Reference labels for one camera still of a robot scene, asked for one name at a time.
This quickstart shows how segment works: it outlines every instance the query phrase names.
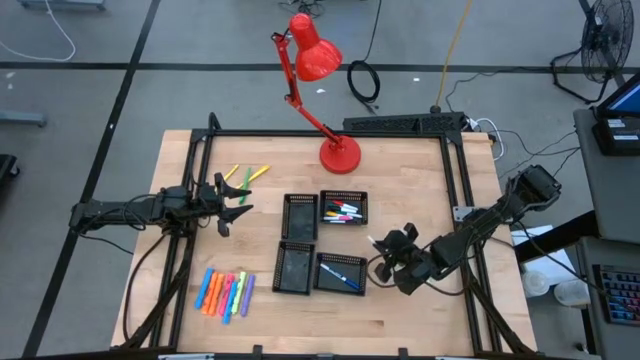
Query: white cable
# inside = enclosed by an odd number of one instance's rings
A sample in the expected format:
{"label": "white cable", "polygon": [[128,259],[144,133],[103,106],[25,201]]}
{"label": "white cable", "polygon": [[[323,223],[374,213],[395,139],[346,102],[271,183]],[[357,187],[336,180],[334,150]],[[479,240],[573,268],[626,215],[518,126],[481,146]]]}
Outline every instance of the white cable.
{"label": "white cable", "polygon": [[496,126],[496,124],[493,123],[493,121],[491,121],[491,119],[481,118],[481,119],[475,120],[475,122],[477,124],[479,124],[482,121],[488,122],[493,127],[493,130],[496,131],[496,136],[498,138],[498,144],[500,144],[500,155],[498,155],[498,157],[493,158],[493,161],[498,161],[498,160],[500,160],[500,158],[502,158],[502,156],[504,156],[504,144],[502,143],[502,136],[500,136],[500,130],[498,130],[498,127]]}
{"label": "white cable", "polygon": [[60,32],[62,33],[62,35],[64,35],[64,37],[67,39],[67,41],[69,41],[69,44],[71,44],[71,49],[72,49],[71,50],[71,55],[67,56],[64,59],[37,57],[37,56],[31,56],[31,55],[23,54],[21,52],[17,52],[15,50],[11,49],[10,47],[8,47],[7,45],[5,45],[1,40],[0,40],[0,46],[2,46],[3,48],[5,48],[5,50],[7,50],[8,52],[10,52],[10,53],[12,53],[14,55],[21,56],[23,58],[27,58],[27,59],[31,59],[31,60],[56,61],[56,62],[69,61],[76,54],[76,45],[73,43],[73,40],[71,40],[69,35],[67,35],[67,33],[62,29],[62,26],[60,26],[60,24],[58,23],[58,20],[56,20],[56,17],[53,16],[53,11],[51,11],[51,7],[49,6],[49,0],[44,0],[44,3],[47,5],[47,14],[49,14],[49,16],[51,16],[51,20],[53,20],[53,22],[56,24],[58,29],[60,29]]}

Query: purple highlighter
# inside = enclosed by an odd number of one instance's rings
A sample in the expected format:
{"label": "purple highlighter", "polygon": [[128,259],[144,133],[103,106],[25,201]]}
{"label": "purple highlighter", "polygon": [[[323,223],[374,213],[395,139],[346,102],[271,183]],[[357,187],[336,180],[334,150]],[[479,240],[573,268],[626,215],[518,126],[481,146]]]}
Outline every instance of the purple highlighter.
{"label": "purple highlighter", "polygon": [[249,311],[249,301],[251,301],[251,294],[253,293],[253,283],[256,282],[255,275],[249,275],[249,282],[247,283],[247,290],[244,292],[244,300],[242,301],[242,309],[240,309],[240,315],[242,317],[247,316]]}

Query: pink highlighter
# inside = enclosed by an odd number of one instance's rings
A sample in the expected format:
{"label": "pink highlighter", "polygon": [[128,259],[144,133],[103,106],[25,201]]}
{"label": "pink highlighter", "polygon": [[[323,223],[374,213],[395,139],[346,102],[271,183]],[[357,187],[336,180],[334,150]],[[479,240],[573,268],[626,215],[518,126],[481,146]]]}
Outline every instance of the pink highlighter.
{"label": "pink highlighter", "polygon": [[229,293],[231,292],[231,284],[233,284],[233,280],[235,277],[233,274],[227,275],[224,279],[224,286],[222,288],[222,299],[220,301],[220,306],[218,307],[218,314],[220,316],[224,316],[224,312],[227,309],[227,301],[229,301]]}

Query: orange highlighter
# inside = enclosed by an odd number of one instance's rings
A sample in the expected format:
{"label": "orange highlighter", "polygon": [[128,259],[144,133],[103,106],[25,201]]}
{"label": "orange highlighter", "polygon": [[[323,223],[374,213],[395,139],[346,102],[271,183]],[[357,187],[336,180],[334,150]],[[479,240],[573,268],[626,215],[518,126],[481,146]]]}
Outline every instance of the orange highlighter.
{"label": "orange highlighter", "polygon": [[218,307],[218,314],[224,316],[225,310],[227,310],[227,301],[229,301],[229,293],[231,292],[231,284],[233,284],[233,274],[227,275],[224,280],[224,288],[222,289],[222,298],[220,299],[220,307]]}
{"label": "orange highlighter", "polygon": [[220,296],[220,290],[222,290],[223,281],[224,274],[218,273],[218,278],[215,281],[216,287],[213,288],[213,297],[211,298],[211,302],[207,308],[207,315],[214,316],[216,314],[216,305],[218,304],[218,297]]}
{"label": "orange highlighter", "polygon": [[203,314],[207,313],[207,309],[209,309],[209,305],[211,304],[211,298],[213,297],[213,290],[216,285],[216,279],[218,279],[219,273],[213,273],[211,276],[211,281],[209,282],[209,288],[207,289],[207,294],[204,297],[204,303],[202,304],[202,310],[200,310]]}

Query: wooden tabletop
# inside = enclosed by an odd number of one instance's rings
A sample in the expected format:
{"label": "wooden tabletop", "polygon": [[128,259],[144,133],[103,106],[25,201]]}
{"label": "wooden tabletop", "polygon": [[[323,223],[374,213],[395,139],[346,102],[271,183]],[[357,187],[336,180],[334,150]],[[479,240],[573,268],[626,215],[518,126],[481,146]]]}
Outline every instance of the wooden tabletop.
{"label": "wooden tabletop", "polygon": [[[164,134],[151,193],[180,184],[190,131]],[[491,206],[501,195],[489,141],[484,134],[464,134],[464,148],[477,206]],[[367,235],[383,239],[392,229],[413,222],[423,246],[453,229],[444,179],[442,157],[435,139],[359,138],[362,162],[351,174],[334,175],[319,163],[322,138],[216,137],[209,166],[225,174],[234,164],[240,169],[231,185],[241,183],[247,167],[272,168],[251,184],[247,203],[254,208],[231,227],[231,236],[218,235],[212,226],[198,231],[179,351],[249,353],[254,344],[266,353],[336,353],[394,355],[399,347],[411,355],[472,355],[464,297],[447,297],[426,286],[407,296],[397,289],[380,289],[367,283],[366,296],[356,297],[313,291],[310,296],[271,291],[286,193],[319,193],[321,190],[367,191],[369,224],[341,226],[320,224],[317,252],[371,258],[377,254]],[[452,164],[458,189],[461,185]],[[228,201],[236,206],[237,200]],[[140,234],[132,267],[160,235],[149,228]],[[511,243],[506,227],[495,237]],[[131,294],[129,332],[146,317],[157,300],[169,241],[165,240],[145,260]],[[535,340],[515,255],[509,247],[487,243],[485,255],[496,307],[525,344]],[[176,263],[180,263],[182,253]],[[194,309],[207,267],[216,271],[256,274],[256,287],[245,318],[234,316],[222,325],[219,316],[208,317]],[[437,283],[445,290],[460,289],[459,272]],[[483,343],[489,348],[484,312],[477,305]],[[173,305],[165,313],[161,344],[168,342]],[[123,342],[122,309],[113,344]]]}

